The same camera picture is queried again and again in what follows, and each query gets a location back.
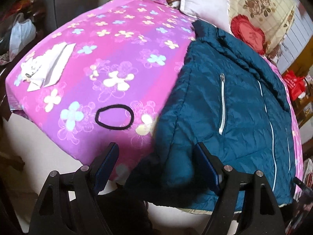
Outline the white square pillow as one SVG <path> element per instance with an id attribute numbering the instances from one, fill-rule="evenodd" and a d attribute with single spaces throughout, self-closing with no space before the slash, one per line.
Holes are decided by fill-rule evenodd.
<path id="1" fill-rule="evenodd" d="M 231 33 L 228 0 L 180 0 L 179 10 L 187 16 L 211 23 Z"/>

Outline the red heart-shaped cushion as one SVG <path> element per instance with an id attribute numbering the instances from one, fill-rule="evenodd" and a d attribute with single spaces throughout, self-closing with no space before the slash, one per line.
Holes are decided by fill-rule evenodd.
<path id="1" fill-rule="evenodd" d="M 260 55 L 265 54 L 265 34 L 257 27 L 254 27 L 247 16 L 239 14 L 231 21 L 233 35 L 251 47 Z"/>

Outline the beige rose-print blanket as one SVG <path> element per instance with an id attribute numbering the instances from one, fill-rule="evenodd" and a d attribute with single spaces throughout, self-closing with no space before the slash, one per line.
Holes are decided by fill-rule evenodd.
<path id="1" fill-rule="evenodd" d="M 294 0 L 229 0 L 229 17 L 244 15 L 265 35 L 264 54 L 269 55 L 284 39 L 294 22 Z"/>

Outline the pink floral bed sheet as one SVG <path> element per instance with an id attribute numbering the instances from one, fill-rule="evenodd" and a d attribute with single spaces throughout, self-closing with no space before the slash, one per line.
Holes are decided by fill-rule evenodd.
<path id="1" fill-rule="evenodd" d="M 126 180 L 154 150 L 158 117 L 196 39 L 192 19 L 152 0 L 114 0 L 64 24 L 6 78 L 8 105 L 87 165 L 110 142 L 112 174 Z M 21 64 L 58 43 L 76 43 L 59 81 L 27 92 Z"/>

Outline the teal quilted down jacket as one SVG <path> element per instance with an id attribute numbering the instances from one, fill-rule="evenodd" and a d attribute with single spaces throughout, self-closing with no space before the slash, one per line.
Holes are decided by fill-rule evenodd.
<path id="1" fill-rule="evenodd" d="M 158 117 L 153 152 L 125 186 L 156 205 L 213 211 L 218 200 L 193 155 L 197 143 L 239 172 L 264 172 L 279 205 L 296 175 L 285 87 L 267 61 L 222 29 L 195 21 L 196 39 Z"/>

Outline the cluttered side shelf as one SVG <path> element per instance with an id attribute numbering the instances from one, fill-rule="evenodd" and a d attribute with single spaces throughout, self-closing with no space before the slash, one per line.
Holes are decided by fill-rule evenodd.
<path id="1" fill-rule="evenodd" d="M 43 34 L 45 16 L 39 0 L 1 0 L 1 69 Z"/>

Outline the white plastic bag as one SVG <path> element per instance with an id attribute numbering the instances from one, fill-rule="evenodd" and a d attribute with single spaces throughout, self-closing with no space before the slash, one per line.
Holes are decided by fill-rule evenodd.
<path id="1" fill-rule="evenodd" d="M 9 59 L 10 61 L 36 37 L 36 27 L 31 19 L 25 19 L 23 13 L 17 14 L 10 35 Z"/>

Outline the red plastic bag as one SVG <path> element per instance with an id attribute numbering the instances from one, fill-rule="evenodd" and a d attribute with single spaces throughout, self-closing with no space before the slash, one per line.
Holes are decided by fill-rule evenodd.
<path id="1" fill-rule="evenodd" d="M 306 92 L 305 81 L 303 76 L 296 76 L 292 70 L 289 70 L 283 76 L 288 87 L 290 99 L 295 101 L 303 92 Z"/>

